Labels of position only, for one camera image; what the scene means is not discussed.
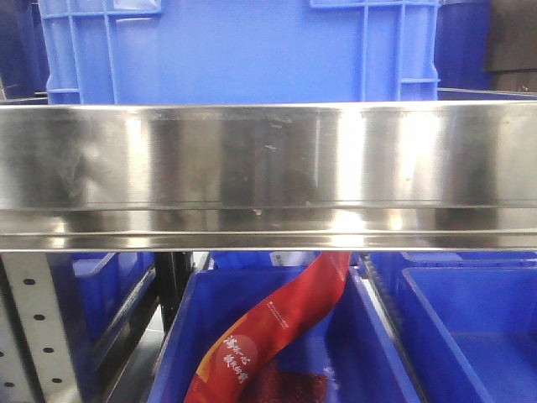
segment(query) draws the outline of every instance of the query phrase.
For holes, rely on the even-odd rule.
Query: metal shelf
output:
[[[537,245],[537,102],[0,107],[0,250]]]

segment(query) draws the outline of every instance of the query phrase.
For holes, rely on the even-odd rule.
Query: metal shelving rack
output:
[[[537,247],[536,127],[537,102],[0,107],[0,400],[102,401],[184,251]],[[94,346],[82,250],[162,253]]]

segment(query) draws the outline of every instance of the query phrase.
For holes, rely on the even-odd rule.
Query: blue plastic crate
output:
[[[49,76],[39,9],[34,0],[0,2],[0,77],[8,98],[33,97]]]
[[[490,89],[485,70],[490,0],[442,0],[435,65],[442,88]]]
[[[408,267],[529,267],[537,266],[536,252],[376,252],[370,254],[385,290],[398,302]]]
[[[74,259],[73,269],[82,294],[86,324],[91,340],[98,339],[121,304],[117,254],[104,258]]]
[[[304,268],[318,255],[318,252],[300,251],[232,251],[211,252],[215,269],[265,270],[273,267]]]
[[[52,103],[431,100],[438,0],[42,0]]]
[[[151,253],[71,255],[91,340],[98,339],[123,300],[153,263]]]
[[[298,273],[213,270],[191,276],[149,403],[182,401],[207,349],[242,314]],[[277,357],[282,370],[326,375],[328,403],[419,402],[354,270],[334,311]]]
[[[404,346],[431,403],[537,401],[536,269],[404,278]]]

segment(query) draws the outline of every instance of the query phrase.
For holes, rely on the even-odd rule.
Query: red packaging bag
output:
[[[245,313],[212,345],[185,403],[236,403],[248,382],[340,300],[351,254],[323,252],[304,272]]]

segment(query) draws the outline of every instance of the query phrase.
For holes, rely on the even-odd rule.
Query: crate handle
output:
[[[311,8],[358,8],[367,0],[310,0]]]

